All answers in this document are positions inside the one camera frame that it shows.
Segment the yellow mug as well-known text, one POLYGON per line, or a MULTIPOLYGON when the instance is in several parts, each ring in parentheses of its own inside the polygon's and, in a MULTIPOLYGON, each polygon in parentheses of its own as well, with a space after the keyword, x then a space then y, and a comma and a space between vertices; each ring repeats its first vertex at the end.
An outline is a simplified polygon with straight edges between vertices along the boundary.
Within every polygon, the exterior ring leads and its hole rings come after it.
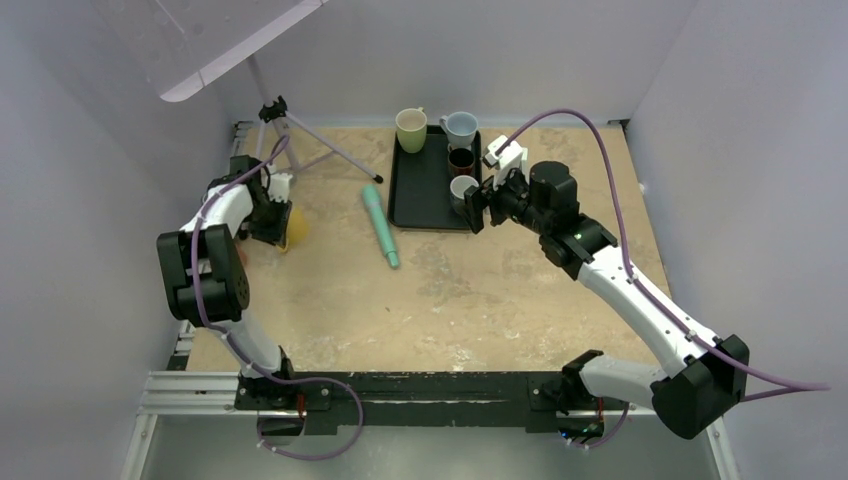
POLYGON ((284 238, 277 246, 282 253, 302 244, 310 231, 309 224, 300 208, 292 206, 286 221, 284 238))

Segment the blue patterned mug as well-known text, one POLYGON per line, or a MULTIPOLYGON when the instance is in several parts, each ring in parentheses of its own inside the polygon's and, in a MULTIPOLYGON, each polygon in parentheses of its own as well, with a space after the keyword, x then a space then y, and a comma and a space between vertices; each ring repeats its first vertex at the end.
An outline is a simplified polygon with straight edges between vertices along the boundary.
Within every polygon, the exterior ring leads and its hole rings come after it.
POLYGON ((449 184, 450 204, 453 211, 462 216, 465 211, 465 193, 467 190, 477 188, 479 182, 470 175, 458 175, 449 184))

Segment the brown mug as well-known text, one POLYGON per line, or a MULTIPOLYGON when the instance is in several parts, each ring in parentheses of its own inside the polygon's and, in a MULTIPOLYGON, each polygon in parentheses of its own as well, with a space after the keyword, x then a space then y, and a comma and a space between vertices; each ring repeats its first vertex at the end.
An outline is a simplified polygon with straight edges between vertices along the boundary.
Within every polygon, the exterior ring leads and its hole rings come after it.
POLYGON ((476 157, 466 148, 454 148, 448 155, 448 168, 452 177, 471 176, 474 171, 476 157))

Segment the white mug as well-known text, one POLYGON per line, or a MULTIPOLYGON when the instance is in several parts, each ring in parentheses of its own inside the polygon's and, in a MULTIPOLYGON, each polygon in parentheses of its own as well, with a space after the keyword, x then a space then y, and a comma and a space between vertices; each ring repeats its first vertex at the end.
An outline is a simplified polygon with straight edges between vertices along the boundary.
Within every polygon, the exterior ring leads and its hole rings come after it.
POLYGON ((470 147, 478 133, 478 119, 471 113, 458 111, 443 115, 439 125, 452 148, 470 147))

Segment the green cup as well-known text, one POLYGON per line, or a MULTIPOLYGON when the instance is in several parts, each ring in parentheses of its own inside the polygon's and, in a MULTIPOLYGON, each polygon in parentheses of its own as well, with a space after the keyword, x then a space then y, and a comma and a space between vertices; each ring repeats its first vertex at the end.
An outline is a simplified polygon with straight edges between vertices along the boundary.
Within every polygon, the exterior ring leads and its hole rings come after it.
POLYGON ((422 107, 406 108, 395 117, 396 139, 406 153, 418 153, 426 142, 427 115, 422 107))

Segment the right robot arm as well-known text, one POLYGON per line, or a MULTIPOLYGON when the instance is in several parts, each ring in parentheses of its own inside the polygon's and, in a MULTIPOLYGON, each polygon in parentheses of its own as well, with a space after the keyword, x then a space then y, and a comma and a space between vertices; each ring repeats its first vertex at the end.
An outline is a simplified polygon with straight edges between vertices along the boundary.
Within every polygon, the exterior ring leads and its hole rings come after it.
POLYGON ((745 394, 750 350, 736 335, 721 338, 682 311, 623 257, 623 246, 580 210, 569 168, 543 161, 524 173, 511 169, 500 183, 457 176, 452 207, 474 233, 488 213, 497 226, 511 220, 539 236, 545 257, 607 303, 642 339, 658 367, 589 350, 562 369, 552 394, 561 411, 610 397, 649 408, 672 433, 691 440, 745 394))

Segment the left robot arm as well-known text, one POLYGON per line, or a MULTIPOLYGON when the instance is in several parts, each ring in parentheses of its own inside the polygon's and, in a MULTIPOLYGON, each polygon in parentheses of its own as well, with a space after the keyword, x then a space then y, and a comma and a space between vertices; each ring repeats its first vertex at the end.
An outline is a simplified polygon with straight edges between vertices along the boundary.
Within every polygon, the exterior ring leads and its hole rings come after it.
POLYGON ((284 350, 249 312, 251 290, 236 245, 241 237, 289 244, 289 180, 265 180, 267 171, 254 157, 232 157, 228 174, 209 184, 195 216, 159 235, 156 250, 171 314, 212 332, 239 362, 242 378, 263 378, 260 397, 284 409, 297 399, 298 382, 284 350))

